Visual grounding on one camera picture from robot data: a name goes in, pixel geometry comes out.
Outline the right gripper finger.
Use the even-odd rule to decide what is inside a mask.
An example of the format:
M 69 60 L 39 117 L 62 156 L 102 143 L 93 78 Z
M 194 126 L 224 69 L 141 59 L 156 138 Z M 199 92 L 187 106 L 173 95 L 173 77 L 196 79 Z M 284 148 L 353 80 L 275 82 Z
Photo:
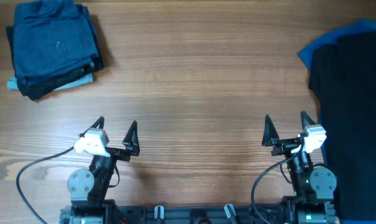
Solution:
M 263 146 L 275 146 L 279 143 L 279 135 L 269 114 L 265 116 L 265 127 L 262 138 Z
M 301 125 L 302 128 L 305 129 L 305 127 L 310 126 L 310 125 L 315 125 L 316 123 L 310 118 L 310 116 L 307 114 L 306 111 L 302 111 L 300 113 L 301 117 Z

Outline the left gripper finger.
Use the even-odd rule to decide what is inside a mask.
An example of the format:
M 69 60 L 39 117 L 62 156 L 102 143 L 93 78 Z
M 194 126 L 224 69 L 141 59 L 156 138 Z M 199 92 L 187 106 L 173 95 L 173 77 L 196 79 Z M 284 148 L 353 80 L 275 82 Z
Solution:
M 104 117 L 100 116 L 86 131 L 84 131 L 83 133 L 80 134 L 80 137 L 83 137 L 90 128 L 103 129 L 104 128 Z
M 139 148 L 139 139 L 137 134 L 137 121 L 134 120 L 128 129 L 122 144 L 126 148 Z

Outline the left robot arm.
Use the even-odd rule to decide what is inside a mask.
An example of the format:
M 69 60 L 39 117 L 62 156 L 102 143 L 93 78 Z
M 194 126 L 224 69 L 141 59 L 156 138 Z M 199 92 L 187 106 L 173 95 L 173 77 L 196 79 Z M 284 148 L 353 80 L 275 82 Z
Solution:
M 124 149 L 109 147 L 109 138 L 104 130 L 104 117 L 85 132 L 73 148 L 76 152 L 93 155 L 87 169 L 78 169 L 68 178 L 67 188 L 71 198 L 71 209 L 60 211 L 60 224 L 113 224 L 127 223 L 114 200 L 107 200 L 108 189 L 114 174 L 119 174 L 117 161 L 129 162 L 140 153 L 137 122 L 133 121 L 125 135 Z

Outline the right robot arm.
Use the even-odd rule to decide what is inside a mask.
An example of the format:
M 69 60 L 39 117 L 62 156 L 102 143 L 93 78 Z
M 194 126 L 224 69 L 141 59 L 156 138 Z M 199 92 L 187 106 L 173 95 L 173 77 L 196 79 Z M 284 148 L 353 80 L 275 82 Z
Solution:
M 278 223 L 334 223 L 332 204 L 337 177 L 325 164 L 313 164 L 310 154 L 326 140 L 326 130 L 302 111 L 302 133 L 280 139 L 269 115 L 265 117 L 262 145 L 272 148 L 272 156 L 284 156 L 293 196 L 284 196 L 277 208 Z

